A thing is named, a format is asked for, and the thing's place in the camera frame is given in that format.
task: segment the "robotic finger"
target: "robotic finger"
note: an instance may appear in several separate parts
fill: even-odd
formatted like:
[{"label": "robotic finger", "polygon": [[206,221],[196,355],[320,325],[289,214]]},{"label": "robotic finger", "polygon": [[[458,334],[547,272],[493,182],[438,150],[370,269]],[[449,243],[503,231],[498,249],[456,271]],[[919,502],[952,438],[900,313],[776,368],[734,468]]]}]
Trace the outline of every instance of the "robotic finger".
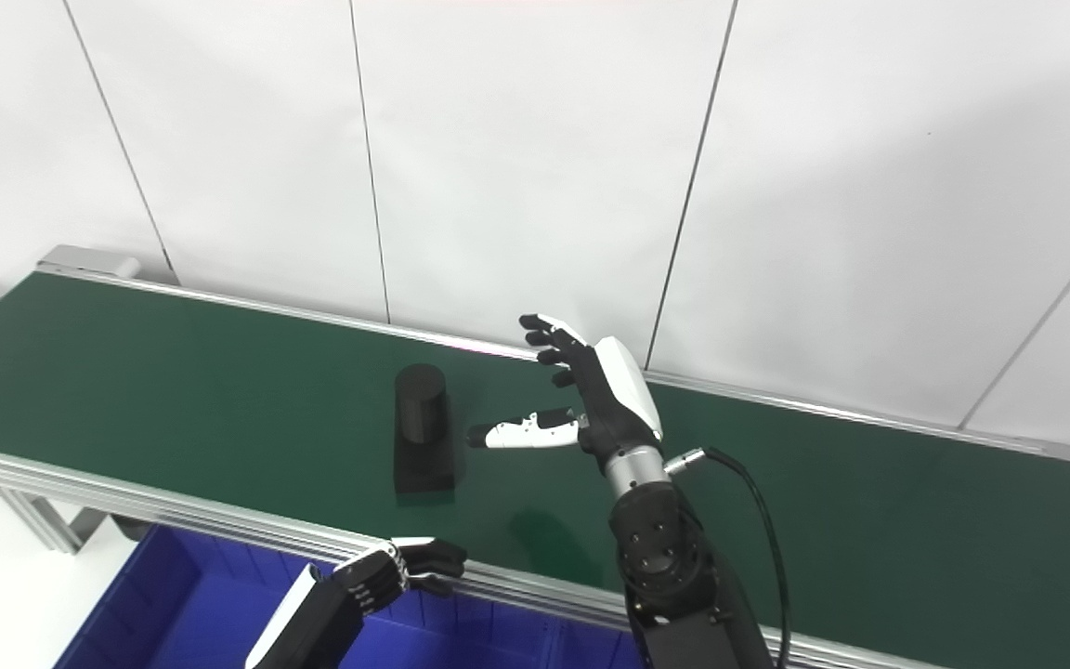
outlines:
[{"label": "robotic finger", "polygon": [[441,538],[392,538],[324,577],[308,564],[246,656],[246,669],[332,668],[349,652],[363,618],[408,589],[446,596],[464,573],[462,547]]}]

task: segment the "robotic hand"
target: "robotic hand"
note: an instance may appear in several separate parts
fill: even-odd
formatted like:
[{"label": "robotic hand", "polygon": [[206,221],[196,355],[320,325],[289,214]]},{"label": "robotic hand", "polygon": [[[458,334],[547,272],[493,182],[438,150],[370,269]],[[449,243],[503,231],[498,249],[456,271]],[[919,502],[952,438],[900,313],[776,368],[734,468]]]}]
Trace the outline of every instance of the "robotic hand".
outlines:
[{"label": "robotic hand", "polygon": [[[704,452],[663,465],[662,427],[633,356],[617,339],[590,347],[542,314],[519,318],[542,364],[565,364],[556,386],[576,384],[583,415],[567,408],[470,428],[475,447],[581,444],[597,460],[616,502],[610,530],[625,583],[630,626],[653,669],[770,669],[770,655],[729,563],[705,538],[678,473]],[[773,538],[773,529],[769,529]]]},{"label": "robotic hand", "polygon": [[461,547],[441,538],[392,538],[330,577],[309,564],[246,656],[246,669],[331,669],[349,652],[363,618],[411,588],[449,595],[445,577],[460,577],[464,559]]}]

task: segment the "black object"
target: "black object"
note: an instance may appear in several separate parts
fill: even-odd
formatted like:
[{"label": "black object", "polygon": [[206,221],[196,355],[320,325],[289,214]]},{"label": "black object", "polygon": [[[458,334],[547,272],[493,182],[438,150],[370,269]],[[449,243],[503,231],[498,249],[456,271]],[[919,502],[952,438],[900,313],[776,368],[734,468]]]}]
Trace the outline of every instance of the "black object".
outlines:
[{"label": "black object", "polygon": [[[315,566],[316,584],[255,669],[320,669],[336,666],[362,632],[362,605],[342,581],[324,579]],[[398,572],[391,569],[398,578]]]},{"label": "black object", "polygon": [[413,364],[395,377],[395,492],[454,489],[445,376]]},{"label": "black object", "polygon": [[643,664],[771,669],[737,574],[674,483],[646,483],[621,496],[610,530]]}]

